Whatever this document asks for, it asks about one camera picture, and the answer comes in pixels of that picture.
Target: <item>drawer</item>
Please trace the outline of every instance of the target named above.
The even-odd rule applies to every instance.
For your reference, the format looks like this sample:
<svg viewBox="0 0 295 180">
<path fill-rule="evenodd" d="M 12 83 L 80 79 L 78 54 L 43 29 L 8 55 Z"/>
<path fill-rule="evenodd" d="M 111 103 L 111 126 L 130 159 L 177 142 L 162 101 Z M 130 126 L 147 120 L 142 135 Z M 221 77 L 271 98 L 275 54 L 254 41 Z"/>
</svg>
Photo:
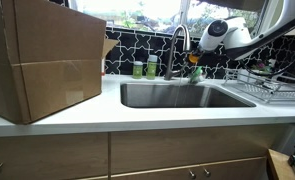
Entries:
<svg viewBox="0 0 295 180">
<path fill-rule="evenodd" d="M 265 156 L 283 125 L 111 133 L 111 174 Z"/>
<path fill-rule="evenodd" d="M 107 176 L 107 133 L 0 138 L 0 179 Z"/>
<path fill-rule="evenodd" d="M 266 158 L 250 158 L 113 175 L 112 180 L 258 180 L 265 173 Z"/>
</svg>

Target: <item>soap bottle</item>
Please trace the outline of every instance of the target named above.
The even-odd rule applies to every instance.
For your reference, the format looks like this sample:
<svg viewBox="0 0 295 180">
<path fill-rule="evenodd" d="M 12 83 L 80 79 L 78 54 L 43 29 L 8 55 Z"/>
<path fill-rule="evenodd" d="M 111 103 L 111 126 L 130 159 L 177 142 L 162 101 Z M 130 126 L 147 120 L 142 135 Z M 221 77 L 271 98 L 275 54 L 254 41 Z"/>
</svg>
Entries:
<svg viewBox="0 0 295 180">
<path fill-rule="evenodd" d="M 143 73 L 143 63 L 141 61 L 135 61 L 133 67 L 133 78 L 141 79 Z"/>
<path fill-rule="evenodd" d="M 146 75 L 146 78 L 149 80 L 155 79 L 157 59 L 158 59 L 158 56 L 149 55 L 148 63 L 147 63 L 147 75 Z"/>
</svg>

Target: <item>kitchen sink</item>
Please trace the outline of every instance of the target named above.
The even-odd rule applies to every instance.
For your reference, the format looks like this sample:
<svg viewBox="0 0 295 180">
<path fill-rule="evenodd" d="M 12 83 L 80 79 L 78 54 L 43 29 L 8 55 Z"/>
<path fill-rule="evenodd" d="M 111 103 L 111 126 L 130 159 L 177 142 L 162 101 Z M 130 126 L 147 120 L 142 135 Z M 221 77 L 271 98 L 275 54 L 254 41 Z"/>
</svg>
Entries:
<svg viewBox="0 0 295 180">
<path fill-rule="evenodd" d="M 121 103 L 132 108 L 255 107 L 239 96 L 212 85 L 121 84 Z"/>
</svg>

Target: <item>cardboard box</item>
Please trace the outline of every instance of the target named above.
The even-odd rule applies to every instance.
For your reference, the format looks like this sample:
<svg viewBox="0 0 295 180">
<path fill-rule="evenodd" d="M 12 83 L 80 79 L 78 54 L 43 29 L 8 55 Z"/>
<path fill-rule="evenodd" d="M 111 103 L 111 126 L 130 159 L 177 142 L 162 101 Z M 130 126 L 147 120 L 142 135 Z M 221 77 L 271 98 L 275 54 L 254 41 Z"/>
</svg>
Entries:
<svg viewBox="0 0 295 180">
<path fill-rule="evenodd" d="M 0 0 L 0 116 L 28 124 L 100 94 L 105 28 L 45 0 Z"/>
</svg>

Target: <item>white countertop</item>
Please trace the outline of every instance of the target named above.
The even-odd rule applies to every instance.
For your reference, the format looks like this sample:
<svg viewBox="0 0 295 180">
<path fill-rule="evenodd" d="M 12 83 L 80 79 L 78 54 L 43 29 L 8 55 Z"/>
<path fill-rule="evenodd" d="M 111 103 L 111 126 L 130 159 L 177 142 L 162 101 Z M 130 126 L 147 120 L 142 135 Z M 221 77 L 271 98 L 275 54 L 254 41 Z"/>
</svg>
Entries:
<svg viewBox="0 0 295 180">
<path fill-rule="evenodd" d="M 0 136 L 110 132 L 146 129 L 234 126 L 254 124 L 295 123 L 295 106 L 267 105 L 236 90 L 230 92 L 256 104 L 252 108 L 159 108 L 135 109 L 120 102 L 120 84 L 124 82 L 174 83 L 163 78 L 132 79 L 131 76 L 106 75 L 102 94 L 43 118 L 31 125 L 14 125 L 0 118 Z M 221 86 L 223 80 L 201 83 Z"/>
</svg>

